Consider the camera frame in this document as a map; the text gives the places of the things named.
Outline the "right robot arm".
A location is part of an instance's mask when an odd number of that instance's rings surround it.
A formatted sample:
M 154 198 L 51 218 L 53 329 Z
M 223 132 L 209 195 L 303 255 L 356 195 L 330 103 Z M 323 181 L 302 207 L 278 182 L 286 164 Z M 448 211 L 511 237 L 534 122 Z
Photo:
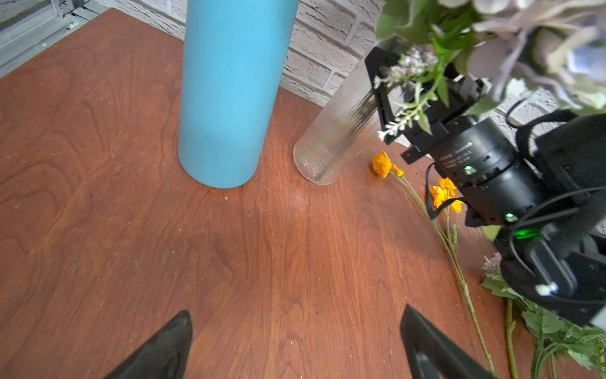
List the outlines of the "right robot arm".
M 439 98 L 427 110 L 429 130 L 404 129 L 403 159 L 432 157 L 432 170 L 453 181 L 467 206 L 466 225 L 496 225 L 495 246 L 506 283 L 519 295 L 579 326 L 605 326 L 605 116 L 554 111 L 538 123 L 555 129 L 537 138 L 534 123 L 510 141 L 490 119 L 470 111 L 481 81 L 452 65 L 432 76 Z

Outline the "teal ceramic vase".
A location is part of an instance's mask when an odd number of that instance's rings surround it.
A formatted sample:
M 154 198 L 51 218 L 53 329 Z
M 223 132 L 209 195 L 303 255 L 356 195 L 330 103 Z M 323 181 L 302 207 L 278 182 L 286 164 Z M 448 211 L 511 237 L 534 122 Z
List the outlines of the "teal ceramic vase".
M 254 176 L 298 9 L 296 1 L 190 1 L 178 158 L 206 186 Z

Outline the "pink lilac flower bouquet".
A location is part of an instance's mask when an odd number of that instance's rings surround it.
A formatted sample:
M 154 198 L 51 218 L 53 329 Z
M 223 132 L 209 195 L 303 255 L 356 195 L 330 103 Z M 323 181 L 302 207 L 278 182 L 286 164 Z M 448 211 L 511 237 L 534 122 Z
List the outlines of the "pink lilac flower bouquet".
M 375 35 L 402 48 L 372 75 L 373 87 L 413 89 L 381 128 L 382 140 L 415 124 L 429 130 L 429 107 L 447 98 L 448 65 L 489 82 L 473 115 L 503 103 L 514 81 L 551 93 L 578 115 L 605 111 L 603 1 L 388 1 Z

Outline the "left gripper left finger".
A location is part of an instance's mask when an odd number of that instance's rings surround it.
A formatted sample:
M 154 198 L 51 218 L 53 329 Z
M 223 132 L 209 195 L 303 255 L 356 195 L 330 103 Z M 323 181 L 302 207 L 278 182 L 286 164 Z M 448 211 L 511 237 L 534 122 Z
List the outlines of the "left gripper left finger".
M 182 310 L 106 378 L 183 378 L 192 340 L 191 316 Z

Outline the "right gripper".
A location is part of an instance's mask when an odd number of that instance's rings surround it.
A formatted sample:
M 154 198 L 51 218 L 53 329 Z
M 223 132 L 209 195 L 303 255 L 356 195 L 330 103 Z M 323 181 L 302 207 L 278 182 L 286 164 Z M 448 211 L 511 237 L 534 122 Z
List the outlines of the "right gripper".
M 454 63 L 443 73 L 444 96 L 437 89 L 438 100 L 425 109 L 431 134 L 419 126 L 389 134 L 388 126 L 405 111 L 402 104 L 414 100 L 414 84 L 387 81 L 398 61 L 396 53 L 381 47 L 372 47 L 364 58 L 379 119 L 377 135 L 387 145 L 411 145 L 402 154 L 407 164 L 425 155 L 434 159 L 440 176 L 449 178 L 467 203 L 467 227 L 512 224 L 548 200 L 547 185 L 494 121 L 463 116 L 484 94 L 485 82 L 460 74 Z

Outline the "clear ribbed glass vase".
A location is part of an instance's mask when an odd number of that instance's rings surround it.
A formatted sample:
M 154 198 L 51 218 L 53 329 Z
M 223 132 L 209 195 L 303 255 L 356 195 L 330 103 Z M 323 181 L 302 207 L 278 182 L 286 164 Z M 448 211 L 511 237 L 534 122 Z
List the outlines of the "clear ribbed glass vase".
M 294 146 L 294 162 L 311 183 L 330 185 L 381 130 L 366 58 L 341 83 Z

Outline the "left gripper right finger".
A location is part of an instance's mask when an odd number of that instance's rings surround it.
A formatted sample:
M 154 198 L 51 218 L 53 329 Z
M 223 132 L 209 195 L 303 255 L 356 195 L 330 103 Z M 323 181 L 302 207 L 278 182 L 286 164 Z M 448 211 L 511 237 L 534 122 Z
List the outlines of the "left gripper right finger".
M 492 377 L 411 305 L 404 310 L 400 334 L 413 378 Z

